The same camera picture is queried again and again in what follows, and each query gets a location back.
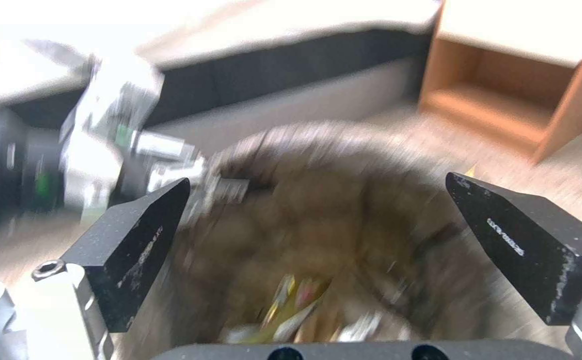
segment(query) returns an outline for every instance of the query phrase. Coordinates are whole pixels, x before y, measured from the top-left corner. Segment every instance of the floor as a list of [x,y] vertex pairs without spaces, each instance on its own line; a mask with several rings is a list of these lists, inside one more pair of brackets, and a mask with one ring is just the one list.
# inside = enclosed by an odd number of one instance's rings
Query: floor
[[474,178],[512,191],[544,196],[582,221],[582,134],[540,164],[531,166],[518,153],[469,130],[435,116],[416,116],[413,105],[365,121],[406,133],[419,141],[423,151],[453,157],[463,164],[463,169],[474,166]]

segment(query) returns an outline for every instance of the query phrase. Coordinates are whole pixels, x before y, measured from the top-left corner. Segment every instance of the screw hole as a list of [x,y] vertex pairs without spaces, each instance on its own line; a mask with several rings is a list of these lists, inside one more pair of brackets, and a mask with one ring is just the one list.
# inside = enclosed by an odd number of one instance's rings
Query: screw hole
[[44,265],[40,266],[40,272],[45,273],[45,272],[53,271],[53,269],[55,269],[57,266],[58,266],[58,263],[55,261],[47,262]]
[[420,345],[413,349],[411,360],[449,360],[449,358],[435,346]]
[[304,357],[294,348],[283,347],[273,351],[266,360],[304,360]]

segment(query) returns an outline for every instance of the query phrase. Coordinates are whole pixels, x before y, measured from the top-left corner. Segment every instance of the food wrapper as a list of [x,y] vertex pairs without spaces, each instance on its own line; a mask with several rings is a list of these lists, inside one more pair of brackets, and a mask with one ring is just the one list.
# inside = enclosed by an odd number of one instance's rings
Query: food wrapper
[[329,284],[329,280],[319,278],[284,276],[261,328],[241,342],[261,344],[289,341],[315,309]]

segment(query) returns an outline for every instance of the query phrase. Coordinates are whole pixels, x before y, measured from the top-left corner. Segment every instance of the trash bag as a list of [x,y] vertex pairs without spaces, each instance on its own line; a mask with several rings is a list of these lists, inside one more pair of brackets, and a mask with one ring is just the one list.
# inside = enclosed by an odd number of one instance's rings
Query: trash bag
[[444,189],[448,171],[471,166],[430,158],[416,140],[361,123],[301,123],[247,137],[211,158],[207,183],[249,180],[248,191],[239,202],[210,196],[205,214],[178,231],[154,284],[169,292],[149,292],[155,304],[138,317],[151,313],[156,326],[135,348],[253,332],[290,274],[329,287],[289,342],[560,344],[564,332],[524,303]]

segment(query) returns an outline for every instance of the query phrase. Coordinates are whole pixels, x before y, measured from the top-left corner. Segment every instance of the wooden shelf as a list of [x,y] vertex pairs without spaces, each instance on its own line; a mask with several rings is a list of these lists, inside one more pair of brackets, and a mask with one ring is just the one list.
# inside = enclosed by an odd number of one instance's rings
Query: wooden shelf
[[518,142],[531,151],[544,139],[553,113],[552,109],[473,84],[431,91],[422,105],[451,121]]
[[[502,16],[492,6],[469,3],[443,2],[419,109],[522,151],[537,164],[582,133],[582,29],[575,34],[561,20],[582,23],[582,8],[515,0],[501,5],[511,10]],[[533,27],[542,16],[553,25]]]

